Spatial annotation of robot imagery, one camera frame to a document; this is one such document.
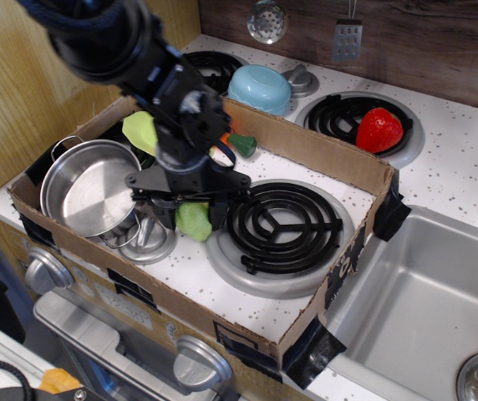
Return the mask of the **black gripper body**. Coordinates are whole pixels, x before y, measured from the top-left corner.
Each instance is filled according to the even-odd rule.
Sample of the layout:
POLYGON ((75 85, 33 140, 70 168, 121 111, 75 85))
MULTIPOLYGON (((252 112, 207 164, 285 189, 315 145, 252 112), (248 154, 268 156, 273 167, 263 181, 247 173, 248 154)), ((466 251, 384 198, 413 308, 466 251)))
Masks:
POLYGON ((232 168, 206 160, 186 170, 167 170, 161 165, 125 177, 136 201, 162 209, 175 209, 185 202, 212 206, 229 205, 248 197, 251 179, 232 168))

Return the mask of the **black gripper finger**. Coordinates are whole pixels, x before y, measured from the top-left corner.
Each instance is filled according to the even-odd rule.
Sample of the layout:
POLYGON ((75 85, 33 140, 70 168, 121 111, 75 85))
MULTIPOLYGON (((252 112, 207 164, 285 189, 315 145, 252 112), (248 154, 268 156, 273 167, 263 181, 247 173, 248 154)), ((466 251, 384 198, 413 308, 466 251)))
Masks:
POLYGON ((224 196, 215 195, 209 201, 209 222, 213 231, 220 230, 225 221, 228 211, 227 200, 224 196))
POLYGON ((150 203, 155 217, 162 226, 174 231, 176 229, 175 211, 177 203, 172 199, 165 199, 159 196, 151 198, 150 203))

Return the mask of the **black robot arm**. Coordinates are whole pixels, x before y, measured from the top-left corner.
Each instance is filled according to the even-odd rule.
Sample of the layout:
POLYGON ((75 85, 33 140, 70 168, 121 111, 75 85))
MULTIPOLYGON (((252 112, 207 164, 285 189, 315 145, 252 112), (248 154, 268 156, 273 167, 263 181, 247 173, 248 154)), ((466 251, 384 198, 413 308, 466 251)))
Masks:
POLYGON ((185 202, 204 202, 214 229, 230 206, 247 200, 250 178, 217 164, 211 148, 231 129, 221 96, 162 35, 143 1, 25 1, 56 54, 79 78, 114 85, 154 119, 156 163, 128 175, 137 201, 146 201, 164 226, 175 227, 185 202))

